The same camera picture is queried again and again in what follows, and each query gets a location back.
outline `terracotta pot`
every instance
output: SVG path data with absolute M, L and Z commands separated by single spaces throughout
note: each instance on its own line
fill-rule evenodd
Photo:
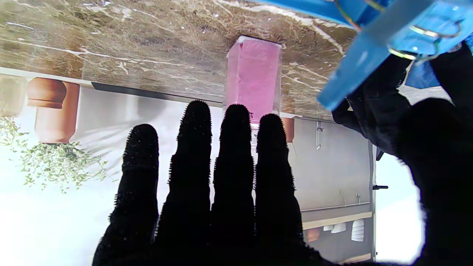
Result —
M 311 228 L 307 230 L 307 242 L 317 241 L 320 236 L 320 228 Z
M 0 116 L 17 117 L 23 110 L 26 79 L 0 74 Z
M 294 140 L 294 118 L 281 118 L 281 120 L 286 132 L 286 142 L 292 143 Z
M 64 82 L 67 90 L 62 109 L 38 108 L 35 133 L 42 143 L 68 143 L 76 132 L 79 84 Z
M 66 87 L 60 80 L 34 78 L 27 85 L 28 106 L 61 109 Z

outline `pink block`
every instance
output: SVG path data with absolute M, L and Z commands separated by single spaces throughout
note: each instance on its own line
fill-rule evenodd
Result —
M 225 107 L 246 106 L 253 124 L 265 114 L 279 113 L 281 52 L 279 44 L 241 36 L 227 54 Z

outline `marble surface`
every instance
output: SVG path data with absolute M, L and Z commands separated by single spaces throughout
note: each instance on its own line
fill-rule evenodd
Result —
M 283 45 L 282 111 L 331 119 L 316 96 L 355 32 L 235 0 L 3 0 L 0 66 L 223 101 L 240 35 Z

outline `green plant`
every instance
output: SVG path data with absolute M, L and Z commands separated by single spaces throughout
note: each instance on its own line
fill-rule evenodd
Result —
M 20 132 L 20 128 L 15 123 L 15 118 L 9 116 L 0 116 L 0 145 L 10 146 L 12 152 L 25 148 L 26 139 L 22 138 L 28 135 L 27 132 Z
M 80 149 L 79 142 L 38 143 L 29 147 L 20 132 L 20 128 L 11 117 L 0 117 L 2 133 L 1 145 L 10 146 L 14 153 L 20 153 L 21 171 L 26 173 L 24 185 L 41 183 L 45 189 L 48 182 L 60 184 L 61 192 L 66 193 L 70 186 L 79 189 L 82 183 L 91 179 L 102 181 L 110 177 L 104 168 L 107 161 L 101 156 Z M 92 165 L 98 165 L 97 171 L 87 171 Z

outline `black glove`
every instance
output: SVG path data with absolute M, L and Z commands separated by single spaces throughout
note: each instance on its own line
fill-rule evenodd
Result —
M 170 191 L 158 220 L 158 137 L 147 124 L 132 130 L 123 155 L 116 207 L 93 265 L 220 259 L 330 264 L 304 243 L 289 150 L 278 116 L 266 115 L 260 122 L 256 206 L 251 195 L 250 114 L 244 106 L 230 106 L 221 126 L 211 211 L 210 111 L 205 103 L 189 104 L 177 140 Z

